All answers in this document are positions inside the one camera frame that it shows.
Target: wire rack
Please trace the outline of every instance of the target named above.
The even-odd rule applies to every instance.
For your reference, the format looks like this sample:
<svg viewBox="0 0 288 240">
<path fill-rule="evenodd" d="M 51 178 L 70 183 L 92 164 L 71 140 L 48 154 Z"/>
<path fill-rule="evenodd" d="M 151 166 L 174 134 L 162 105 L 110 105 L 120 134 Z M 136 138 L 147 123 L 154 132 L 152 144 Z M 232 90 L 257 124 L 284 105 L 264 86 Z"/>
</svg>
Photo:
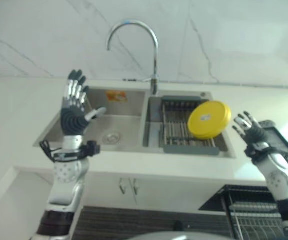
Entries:
<svg viewBox="0 0 288 240">
<path fill-rule="evenodd" d="M 256 191 L 266 195 L 268 191 Z M 280 240 L 284 238 L 282 220 L 274 202 L 249 200 L 249 190 L 229 192 L 229 211 L 239 240 Z"/>
<path fill-rule="evenodd" d="M 200 140 L 188 130 L 189 116 L 196 107 L 205 101 L 164 101 L 162 104 L 162 145 L 177 145 L 191 147 L 218 147 L 226 152 L 227 146 L 222 135 L 215 138 Z"/>
</svg>

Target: cabinet handle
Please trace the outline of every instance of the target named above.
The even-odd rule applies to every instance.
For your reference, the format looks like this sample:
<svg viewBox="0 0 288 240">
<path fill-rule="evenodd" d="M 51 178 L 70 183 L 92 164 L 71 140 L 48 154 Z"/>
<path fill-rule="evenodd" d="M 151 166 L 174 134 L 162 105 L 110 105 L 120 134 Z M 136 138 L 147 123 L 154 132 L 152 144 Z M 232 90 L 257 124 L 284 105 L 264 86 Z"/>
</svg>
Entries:
<svg viewBox="0 0 288 240">
<path fill-rule="evenodd" d="M 122 195 L 125 195 L 126 193 L 126 186 L 123 184 L 123 179 L 119 179 L 119 184 L 118 187 L 120 189 L 120 191 L 122 192 Z"/>
<path fill-rule="evenodd" d="M 138 195 L 139 186 L 138 186 L 138 183 L 137 183 L 136 179 L 133 180 L 133 190 L 134 190 L 135 196 L 137 196 Z"/>
</svg>

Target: robot finger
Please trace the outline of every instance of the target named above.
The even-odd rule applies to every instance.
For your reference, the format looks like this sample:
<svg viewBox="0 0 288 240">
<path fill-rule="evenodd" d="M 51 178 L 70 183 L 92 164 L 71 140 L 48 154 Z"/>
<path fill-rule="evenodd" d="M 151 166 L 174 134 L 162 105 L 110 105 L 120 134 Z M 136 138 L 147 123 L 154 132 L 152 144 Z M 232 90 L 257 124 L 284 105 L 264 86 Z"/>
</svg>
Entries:
<svg viewBox="0 0 288 240">
<path fill-rule="evenodd" d="M 106 108 L 103 106 L 98 109 L 94 109 L 85 115 L 85 120 L 89 122 L 92 119 L 101 117 L 103 114 L 105 114 L 105 112 L 106 112 Z"/>
<path fill-rule="evenodd" d="M 248 117 L 253 126 L 262 128 L 261 125 L 259 125 L 258 121 L 251 114 L 249 114 L 247 111 L 244 111 L 244 114 L 246 117 Z"/>
<path fill-rule="evenodd" d="M 78 85 L 80 76 L 81 76 L 82 74 L 83 74 L 83 73 L 82 73 L 81 70 L 78 70 L 78 71 L 76 72 L 76 75 L 75 75 L 75 78 L 74 78 L 74 82 L 73 82 L 73 85 L 72 85 L 71 95 L 70 95 L 71 98 L 73 98 L 73 97 L 75 96 L 76 87 L 77 87 L 77 85 Z"/>
<path fill-rule="evenodd" d="M 72 70 L 70 74 L 68 75 L 67 78 L 67 84 L 65 87 L 65 92 L 64 92 L 64 98 L 69 99 L 69 96 L 71 95 L 71 90 L 73 86 L 73 81 L 75 79 L 76 71 Z"/>
<path fill-rule="evenodd" d="M 75 100 L 79 100 L 80 92 L 82 90 L 85 80 L 86 80 L 86 77 L 82 76 L 82 78 L 78 81 L 77 88 L 75 91 Z"/>
<path fill-rule="evenodd" d="M 236 126 L 233 126 L 233 129 L 238 133 L 238 135 L 244 139 L 245 138 L 245 134 L 242 130 L 238 129 Z"/>
<path fill-rule="evenodd" d="M 237 116 L 243 119 L 244 121 L 248 122 L 250 125 L 252 125 L 252 123 L 249 120 L 247 120 L 242 114 L 238 114 Z"/>
<path fill-rule="evenodd" d="M 249 122 L 239 116 L 234 119 L 234 122 L 237 123 L 244 131 L 250 130 L 252 128 L 252 125 Z"/>
<path fill-rule="evenodd" d="M 88 90 L 89 90 L 89 87 L 88 87 L 88 86 L 85 86 L 85 87 L 83 88 L 80 96 L 79 96 L 79 103 L 80 103 L 81 105 L 83 105 L 83 104 L 85 103 Z"/>
</svg>

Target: sticker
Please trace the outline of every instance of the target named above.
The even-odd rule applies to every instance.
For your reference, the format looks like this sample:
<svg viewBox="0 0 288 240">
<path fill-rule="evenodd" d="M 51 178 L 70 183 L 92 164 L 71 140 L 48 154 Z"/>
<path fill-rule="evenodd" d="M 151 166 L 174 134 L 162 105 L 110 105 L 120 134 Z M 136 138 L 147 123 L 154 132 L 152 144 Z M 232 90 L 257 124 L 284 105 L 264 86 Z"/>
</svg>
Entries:
<svg viewBox="0 0 288 240">
<path fill-rule="evenodd" d="M 208 114 L 202 115 L 202 116 L 200 117 L 200 120 L 203 121 L 203 122 L 210 120 L 210 114 L 208 113 Z"/>
<path fill-rule="evenodd" d="M 126 93 L 124 91 L 106 91 L 106 97 L 109 102 L 127 102 Z"/>
</svg>

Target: countertop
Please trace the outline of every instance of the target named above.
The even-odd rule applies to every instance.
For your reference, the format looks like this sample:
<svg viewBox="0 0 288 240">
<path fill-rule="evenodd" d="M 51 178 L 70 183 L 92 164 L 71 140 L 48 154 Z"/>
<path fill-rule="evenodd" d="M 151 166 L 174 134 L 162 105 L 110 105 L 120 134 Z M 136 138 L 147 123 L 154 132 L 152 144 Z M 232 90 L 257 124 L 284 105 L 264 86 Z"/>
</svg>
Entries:
<svg viewBox="0 0 288 240">
<path fill-rule="evenodd" d="M 90 87 L 148 89 L 149 83 L 89 79 Z M 16 170 L 50 173 L 52 163 L 33 143 L 58 113 L 65 87 L 63 78 L 0 77 L 0 194 Z M 228 104 L 232 116 L 244 110 L 258 120 L 273 120 L 288 140 L 288 89 L 206 84 L 160 83 L 161 90 L 211 92 Z M 236 158 L 103 151 L 90 158 L 89 171 L 144 178 L 209 179 L 223 183 L 264 184 L 245 156 L 245 143 L 226 129 Z"/>
</svg>

